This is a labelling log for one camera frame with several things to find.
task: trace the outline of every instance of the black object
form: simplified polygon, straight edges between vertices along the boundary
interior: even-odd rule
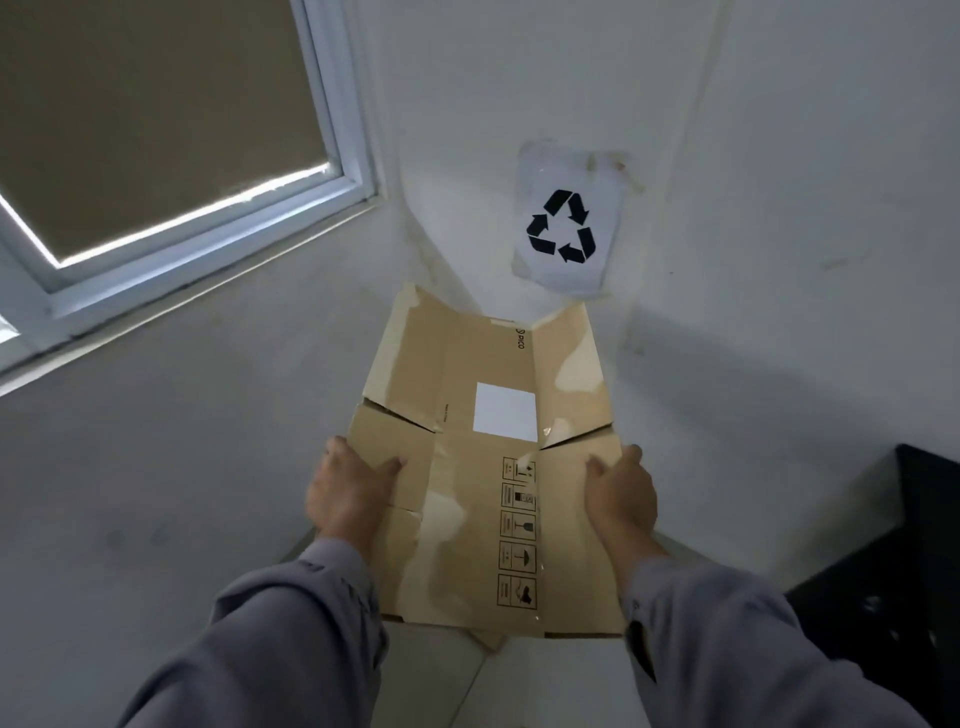
[[[897,447],[906,523],[787,594],[832,659],[960,726],[960,465]]]
[[[568,189],[558,189],[543,206],[550,217],[556,216],[561,207],[567,205],[570,209],[569,218],[577,225],[583,226],[590,215],[589,210],[584,208],[583,198],[577,192],[570,192]],[[527,226],[527,237],[530,238],[530,245],[538,253],[553,255],[560,253],[564,263],[571,260],[574,263],[586,263],[591,255],[596,252],[596,242],[593,240],[593,231],[590,228],[580,228],[577,230],[577,237],[580,238],[580,248],[574,248],[570,243],[566,243],[558,250],[557,244],[552,240],[544,240],[539,237],[543,231],[548,230],[549,218],[546,215],[534,215],[530,225]]]

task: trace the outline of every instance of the hand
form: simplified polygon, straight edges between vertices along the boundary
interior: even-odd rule
[[[657,491],[640,465],[643,450],[630,445],[611,468],[592,456],[587,462],[584,506],[613,565],[617,589],[630,584],[637,563],[667,552],[653,540],[657,522]]]
[[[318,537],[353,544],[369,563],[373,537],[404,465],[406,458],[395,457],[375,470],[344,438],[331,437],[317,474],[306,489],[306,515],[320,531]]]

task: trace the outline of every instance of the window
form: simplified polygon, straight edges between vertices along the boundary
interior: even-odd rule
[[[373,195],[340,0],[0,0],[0,367]]]

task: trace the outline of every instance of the recycling symbol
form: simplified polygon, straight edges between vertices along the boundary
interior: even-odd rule
[[[580,248],[574,248],[567,243],[558,249],[555,242],[541,238],[540,235],[543,231],[550,227],[547,224],[549,218],[542,214],[534,215],[534,221],[527,226],[527,236],[530,238],[530,244],[538,253],[553,255],[556,252],[564,259],[564,263],[569,263],[571,260],[574,263],[585,263],[597,249],[596,243],[593,242],[593,232],[590,228],[583,227],[590,213],[584,209],[584,201],[580,198],[580,195],[576,192],[570,192],[568,189],[558,189],[550,195],[550,199],[546,201],[543,209],[550,213],[550,217],[555,217],[564,205],[570,210],[570,219],[581,226],[577,230],[577,236],[580,238]]]

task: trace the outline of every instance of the sleeve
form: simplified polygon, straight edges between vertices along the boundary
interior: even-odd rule
[[[229,586],[210,627],[147,681],[120,725],[369,725],[387,646],[360,554],[320,539]]]
[[[622,607],[653,728],[926,726],[856,665],[829,660],[783,595],[749,573],[647,559]]]

